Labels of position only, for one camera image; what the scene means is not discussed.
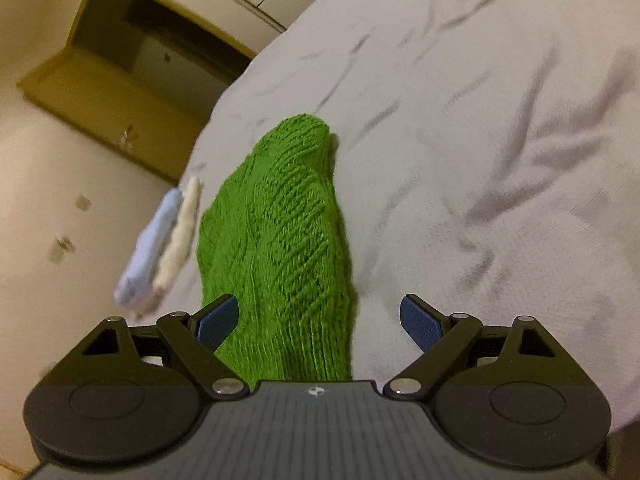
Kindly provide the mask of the green knitted sweater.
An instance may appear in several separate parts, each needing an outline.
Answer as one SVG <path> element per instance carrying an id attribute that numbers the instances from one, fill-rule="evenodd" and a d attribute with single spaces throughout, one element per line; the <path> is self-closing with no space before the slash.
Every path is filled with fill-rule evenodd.
<path id="1" fill-rule="evenodd" d="M 352 377 L 354 300 L 333 162 L 329 126 L 290 117 L 260 139 L 202 214 L 202 303 L 230 294 L 239 305 L 216 356 L 250 385 Z"/>

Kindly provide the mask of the folded light blue garment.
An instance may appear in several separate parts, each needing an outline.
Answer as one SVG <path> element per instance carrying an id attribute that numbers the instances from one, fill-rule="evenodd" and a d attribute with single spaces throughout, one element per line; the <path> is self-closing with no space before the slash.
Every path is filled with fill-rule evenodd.
<path id="1" fill-rule="evenodd" d="M 134 252 L 114 290 L 114 299 L 120 306 L 133 309 L 151 290 L 157 263 L 177 221 L 182 201 L 182 192 L 172 188 L 140 232 Z"/>

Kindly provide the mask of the folded cream white garment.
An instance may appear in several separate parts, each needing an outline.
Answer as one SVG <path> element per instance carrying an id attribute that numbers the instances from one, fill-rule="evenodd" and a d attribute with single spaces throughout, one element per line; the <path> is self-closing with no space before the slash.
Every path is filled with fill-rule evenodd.
<path id="1" fill-rule="evenodd" d="M 198 177 L 190 177 L 183 201 L 178 212 L 177 221 L 170 233 L 153 276 L 151 290 L 134 307 L 134 320 L 139 321 L 157 310 L 160 303 L 171 290 L 176 278 L 190 255 L 194 237 L 198 207 L 200 206 L 202 181 Z"/>

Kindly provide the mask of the brown wooden door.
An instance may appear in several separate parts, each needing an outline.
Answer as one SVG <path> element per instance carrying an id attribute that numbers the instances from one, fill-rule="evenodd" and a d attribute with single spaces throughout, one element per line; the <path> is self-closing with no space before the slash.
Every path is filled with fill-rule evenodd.
<path id="1" fill-rule="evenodd" d="M 48 58 L 17 87 L 30 102 L 167 181 L 181 178 L 204 128 L 126 70 L 81 48 Z"/>

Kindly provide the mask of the white bed duvet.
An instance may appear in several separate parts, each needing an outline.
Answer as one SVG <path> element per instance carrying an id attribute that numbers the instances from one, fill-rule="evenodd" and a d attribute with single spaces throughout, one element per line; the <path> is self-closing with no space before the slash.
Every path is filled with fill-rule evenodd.
<path id="1" fill-rule="evenodd" d="M 409 292 L 533 315 L 639 418 L 639 0 L 317 0 L 224 92 L 188 165 L 209 204 L 281 120 L 338 137 L 352 365 L 418 348 Z"/>

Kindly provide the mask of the wall power socket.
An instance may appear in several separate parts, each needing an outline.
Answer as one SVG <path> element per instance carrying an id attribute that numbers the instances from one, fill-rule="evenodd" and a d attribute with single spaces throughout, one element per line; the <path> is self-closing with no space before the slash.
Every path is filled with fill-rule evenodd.
<path id="1" fill-rule="evenodd" d="M 66 235 L 55 237 L 49 252 L 48 260 L 55 264 L 60 264 L 66 255 L 76 252 L 76 246 Z"/>

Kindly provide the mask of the wall light switch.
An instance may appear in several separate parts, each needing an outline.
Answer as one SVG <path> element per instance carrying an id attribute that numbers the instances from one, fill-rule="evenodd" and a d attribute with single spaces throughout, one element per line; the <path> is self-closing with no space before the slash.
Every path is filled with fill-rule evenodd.
<path id="1" fill-rule="evenodd" d="M 92 206 L 92 201 L 87 196 L 79 194 L 75 200 L 75 206 L 82 212 L 88 212 Z"/>

